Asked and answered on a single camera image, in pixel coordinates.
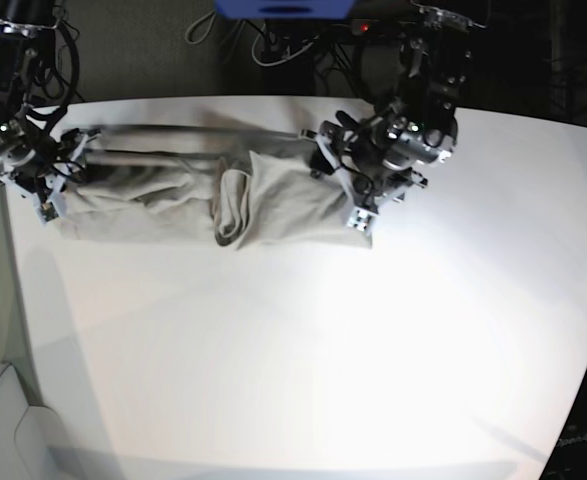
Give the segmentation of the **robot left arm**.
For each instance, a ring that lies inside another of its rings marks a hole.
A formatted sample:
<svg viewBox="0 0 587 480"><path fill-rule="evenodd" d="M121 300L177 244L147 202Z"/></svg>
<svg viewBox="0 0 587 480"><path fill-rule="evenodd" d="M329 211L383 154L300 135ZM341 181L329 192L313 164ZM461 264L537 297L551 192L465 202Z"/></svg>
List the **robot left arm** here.
<svg viewBox="0 0 587 480"><path fill-rule="evenodd" d="M471 60L470 33L486 27L488 1L415 1L413 19L399 39L396 84L374 102L371 116L357 120L344 111L311 133L316 150L314 179L334 176L355 207L378 213L401 201L427 179L419 165L443 162L458 140L456 108Z"/></svg>

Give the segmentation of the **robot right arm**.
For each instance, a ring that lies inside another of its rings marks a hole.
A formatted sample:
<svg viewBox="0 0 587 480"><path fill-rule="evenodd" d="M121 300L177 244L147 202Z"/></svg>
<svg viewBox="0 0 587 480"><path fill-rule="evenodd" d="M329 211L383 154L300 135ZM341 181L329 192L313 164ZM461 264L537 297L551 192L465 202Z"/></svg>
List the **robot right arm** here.
<svg viewBox="0 0 587 480"><path fill-rule="evenodd" d="M30 200L44 221L65 213L68 185L88 180L97 129L53 129L77 96L80 59L61 1L0 1L0 186Z"/></svg>

